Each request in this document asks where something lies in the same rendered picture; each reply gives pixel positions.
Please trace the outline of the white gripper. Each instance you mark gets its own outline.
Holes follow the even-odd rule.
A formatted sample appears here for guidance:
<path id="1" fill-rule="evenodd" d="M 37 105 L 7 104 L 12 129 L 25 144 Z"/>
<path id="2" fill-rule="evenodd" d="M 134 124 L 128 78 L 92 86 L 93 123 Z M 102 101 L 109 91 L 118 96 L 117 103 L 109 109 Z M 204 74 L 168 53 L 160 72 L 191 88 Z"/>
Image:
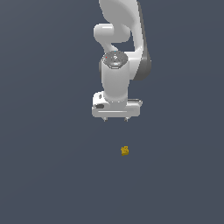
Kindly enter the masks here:
<path id="1" fill-rule="evenodd" d="M 93 96 L 92 116 L 100 117 L 104 122 L 110 117 L 123 117 L 127 122 L 132 116 L 140 115 L 143 104 L 139 99 L 126 99 L 121 102 L 110 102 L 104 97 L 104 92 L 97 92 Z"/>

